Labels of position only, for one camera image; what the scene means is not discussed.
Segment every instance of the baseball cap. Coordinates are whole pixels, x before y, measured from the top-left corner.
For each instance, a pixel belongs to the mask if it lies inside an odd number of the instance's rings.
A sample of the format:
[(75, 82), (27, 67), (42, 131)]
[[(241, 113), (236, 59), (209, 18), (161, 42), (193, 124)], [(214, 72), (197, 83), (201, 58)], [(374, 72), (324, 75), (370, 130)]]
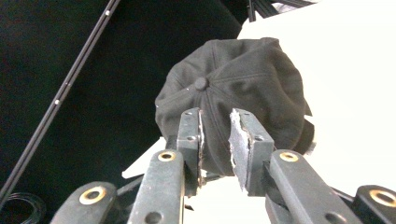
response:
[(180, 115), (199, 107), (205, 142), (202, 165), (233, 175), (228, 142), (233, 108), (253, 113), (275, 147), (305, 153), (314, 128), (302, 77), (275, 38), (211, 40), (177, 63), (155, 100), (165, 137), (177, 135)]

